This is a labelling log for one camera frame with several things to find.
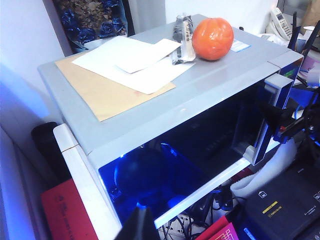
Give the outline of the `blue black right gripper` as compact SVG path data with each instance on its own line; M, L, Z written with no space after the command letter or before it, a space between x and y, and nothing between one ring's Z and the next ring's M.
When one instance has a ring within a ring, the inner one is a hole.
M320 168L320 103L310 103L300 107L281 109L266 102L260 102L261 111L267 125L274 133L273 139L281 144L303 133L302 153L317 169Z

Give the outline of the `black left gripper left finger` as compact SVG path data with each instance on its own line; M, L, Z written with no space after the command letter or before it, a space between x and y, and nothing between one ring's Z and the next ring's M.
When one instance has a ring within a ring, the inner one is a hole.
M141 240L142 239L142 210L138 207L130 215L117 236L116 240Z

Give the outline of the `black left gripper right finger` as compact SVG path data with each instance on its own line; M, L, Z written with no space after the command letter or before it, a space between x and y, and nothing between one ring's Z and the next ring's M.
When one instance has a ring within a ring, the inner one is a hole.
M141 209L140 221L140 239L141 240L160 240L152 212L149 208Z

